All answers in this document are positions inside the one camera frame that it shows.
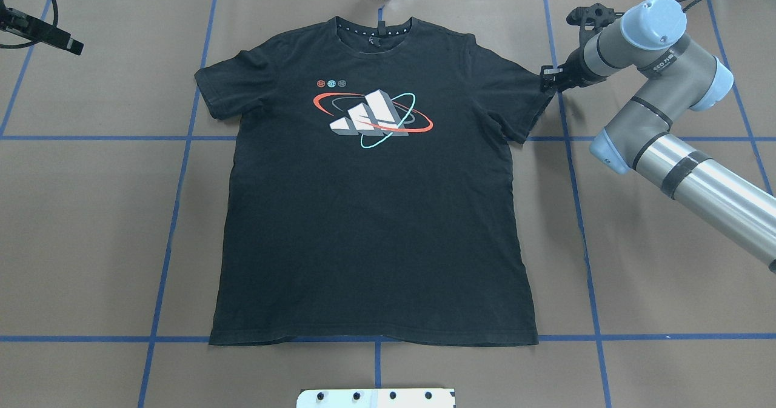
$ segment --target shirt hem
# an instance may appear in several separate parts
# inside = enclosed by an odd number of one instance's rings
[[[398,325],[291,325],[268,330],[214,330],[213,346],[260,346],[293,341],[297,336],[387,336],[415,344],[438,346],[532,346],[538,344],[535,330],[425,330]]]

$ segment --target white three-bar logo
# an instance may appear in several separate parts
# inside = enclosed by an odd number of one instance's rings
[[[347,110],[347,117],[332,121],[329,128],[339,135],[409,135],[397,131],[404,128],[399,113],[382,90],[373,91],[364,96],[366,104],[358,104]]]

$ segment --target t-shirt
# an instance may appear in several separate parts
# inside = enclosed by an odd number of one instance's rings
[[[417,18],[332,18],[196,81],[242,115],[210,344],[537,343],[507,138],[549,103],[538,76]]]

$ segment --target power strip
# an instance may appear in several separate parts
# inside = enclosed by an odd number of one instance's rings
[[[455,389],[305,390],[296,408],[455,408]]]

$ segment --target graphic print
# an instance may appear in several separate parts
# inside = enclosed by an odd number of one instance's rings
[[[400,98],[411,98],[411,104],[405,105],[396,101]],[[415,109],[415,94],[413,93],[402,93],[396,98],[391,98],[382,90],[372,91],[366,96],[357,93],[322,93],[315,96],[313,104],[330,116],[335,115],[328,112],[327,107],[333,108],[337,112],[347,112],[347,117],[332,121],[329,128],[337,135],[360,135],[361,147],[364,149],[374,148],[391,136],[400,137],[408,136],[410,133],[428,132],[434,127],[434,122],[430,118]],[[406,125],[415,123],[416,115],[423,117],[427,125],[423,128],[407,128]],[[366,145],[364,143],[365,136],[380,136],[382,138],[375,143]]]

